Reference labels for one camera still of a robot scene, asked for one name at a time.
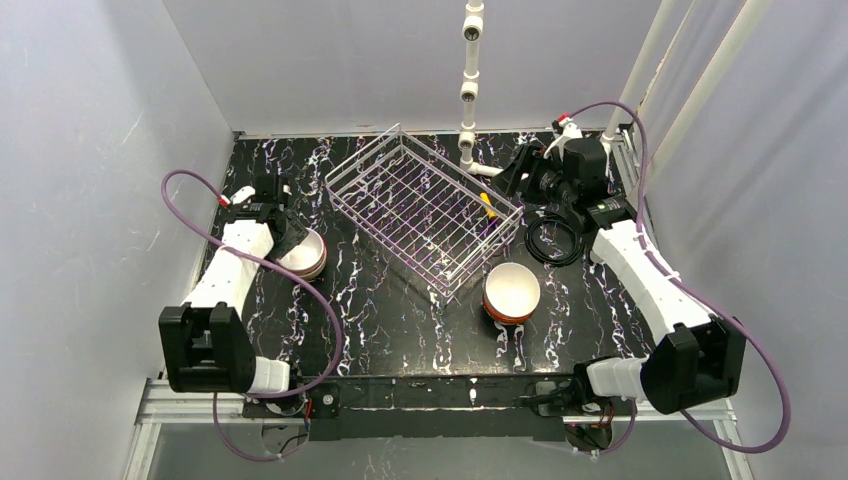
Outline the orange patterned bowl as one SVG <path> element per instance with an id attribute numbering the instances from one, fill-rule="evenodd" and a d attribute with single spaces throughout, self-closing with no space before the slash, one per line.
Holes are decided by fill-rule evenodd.
<path id="1" fill-rule="evenodd" d="M 306 237 L 276 263 L 299 278 L 311 282 L 326 266 L 328 251 L 323 237 L 318 232 L 311 228 L 307 228 L 306 232 Z"/>

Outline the white wire dish rack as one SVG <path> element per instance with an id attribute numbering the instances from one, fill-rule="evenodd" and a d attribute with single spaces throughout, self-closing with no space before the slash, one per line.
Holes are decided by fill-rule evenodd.
<path id="1" fill-rule="evenodd" d="M 394 124 L 330 170 L 329 200 L 441 304 L 515 239 L 524 210 Z M 490 221 L 479 194 L 498 218 Z"/>

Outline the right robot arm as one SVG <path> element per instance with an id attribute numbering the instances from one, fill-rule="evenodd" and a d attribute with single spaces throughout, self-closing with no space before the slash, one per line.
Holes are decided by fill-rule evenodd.
<path id="1" fill-rule="evenodd" d="M 525 144 L 492 180 L 507 197 L 558 206 L 579 252 L 591 252 L 614 272 L 654 337 L 648 356 L 579 363 L 568 385 L 536 395 L 533 402 L 577 407 L 624 397 L 671 414 L 736 394 L 743 335 L 652 264 L 657 252 L 638 233 L 635 208 L 625 196 L 609 192 L 605 164 L 606 151 L 596 138 L 568 140 L 550 154 Z"/>

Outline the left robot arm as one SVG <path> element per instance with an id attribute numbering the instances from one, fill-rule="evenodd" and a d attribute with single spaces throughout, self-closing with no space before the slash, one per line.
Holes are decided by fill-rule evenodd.
<path id="1" fill-rule="evenodd" d="M 224 200 L 222 247 L 178 306 L 158 320 L 166 372 L 175 392 L 277 395 L 291 367 L 258 356 L 242 324 L 258 259 L 278 265 L 294 257 L 308 230 L 288 210 L 291 190 L 277 174 L 261 174 Z"/>

